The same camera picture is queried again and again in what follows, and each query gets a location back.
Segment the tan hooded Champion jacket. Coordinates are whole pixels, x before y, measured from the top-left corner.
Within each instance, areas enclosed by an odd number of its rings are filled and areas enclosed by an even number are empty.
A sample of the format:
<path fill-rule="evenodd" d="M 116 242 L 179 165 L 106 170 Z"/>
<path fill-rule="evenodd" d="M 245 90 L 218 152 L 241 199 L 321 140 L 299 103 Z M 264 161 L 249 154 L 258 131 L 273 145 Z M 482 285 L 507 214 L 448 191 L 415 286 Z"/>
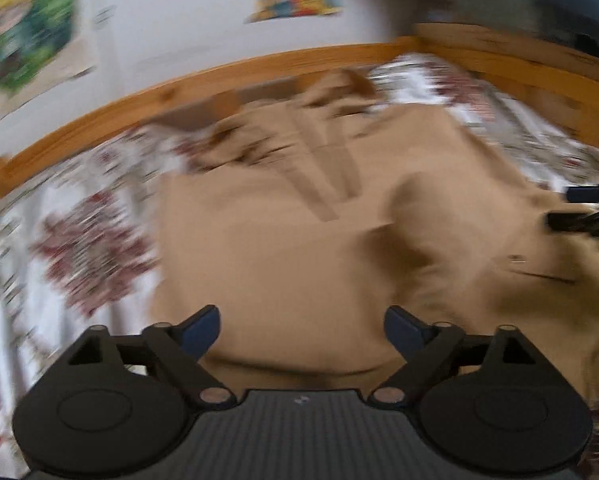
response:
<path fill-rule="evenodd" d="M 371 388 L 399 365 L 393 304 L 472 334 L 515 325 L 599 387 L 599 245 L 549 232 L 557 194 L 443 107 L 375 102 L 347 70 L 219 122 L 198 172 L 161 180 L 153 318 L 219 307 L 208 368 L 234 389 Z"/>

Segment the wooden bed frame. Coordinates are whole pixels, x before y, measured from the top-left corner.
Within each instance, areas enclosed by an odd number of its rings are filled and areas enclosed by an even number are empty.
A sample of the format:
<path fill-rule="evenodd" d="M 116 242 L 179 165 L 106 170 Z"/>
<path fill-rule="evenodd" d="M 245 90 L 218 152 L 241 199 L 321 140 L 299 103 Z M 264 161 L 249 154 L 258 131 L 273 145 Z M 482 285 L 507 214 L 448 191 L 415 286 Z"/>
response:
<path fill-rule="evenodd" d="M 408 52 L 432 53 L 528 104 L 575 139 L 599 148 L 599 58 L 483 26 L 422 23 L 385 44 L 345 44 L 274 53 L 191 73 L 98 108 L 12 158 L 0 157 L 0 200 L 63 159 L 196 101 L 218 118 L 234 113 L 249 87 L 303 91 L 344 67 L 370 68 Z"/>

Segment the blonde anime character poster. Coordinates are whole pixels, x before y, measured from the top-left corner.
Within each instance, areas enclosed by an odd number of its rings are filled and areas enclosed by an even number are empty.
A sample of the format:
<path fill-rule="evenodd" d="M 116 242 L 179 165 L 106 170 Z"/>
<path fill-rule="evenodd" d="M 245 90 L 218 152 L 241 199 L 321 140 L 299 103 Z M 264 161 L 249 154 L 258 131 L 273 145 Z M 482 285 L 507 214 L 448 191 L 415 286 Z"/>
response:
<path fill-rule="evenodd" d="M 85 0 L 0 0 L 0 120 L 97 63 Z"/>

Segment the white floral satin bedspread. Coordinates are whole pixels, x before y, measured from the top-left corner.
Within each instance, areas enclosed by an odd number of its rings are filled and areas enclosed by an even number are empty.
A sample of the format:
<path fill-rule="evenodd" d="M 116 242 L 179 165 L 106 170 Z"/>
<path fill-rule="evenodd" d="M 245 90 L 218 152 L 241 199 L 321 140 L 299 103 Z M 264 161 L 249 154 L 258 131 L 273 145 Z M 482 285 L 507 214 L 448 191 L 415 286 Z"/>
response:
<path fill-rule="evenodd" d="M 599 182 L 599 154 L 441 58 L 410 53 L 369 75 L 348 71 L 377 91 L 375 112 L 397 104 L 443 107 L 557 197 L 566 185 Z M 13 339 L 0 342 L 0 471 L 22 463 L 9 434 L 13 402 L 87 324 L 126 334 L 157 321 L 151 304 L 162 281 L 156 229 L 163 177 L 196 174 L 194 149 L 244 105 L 292 99 L 324 76 L 288 96 L 268 90 L 245 98 L 198 133 L 158 125 L 129 131 L 48 171 L 40 188 L 23 188 L 1 211 L 0 312 L 12 315 Z M 599 387 L 581 394 L 595 421 L 581 471 L 599 479 Z"/>

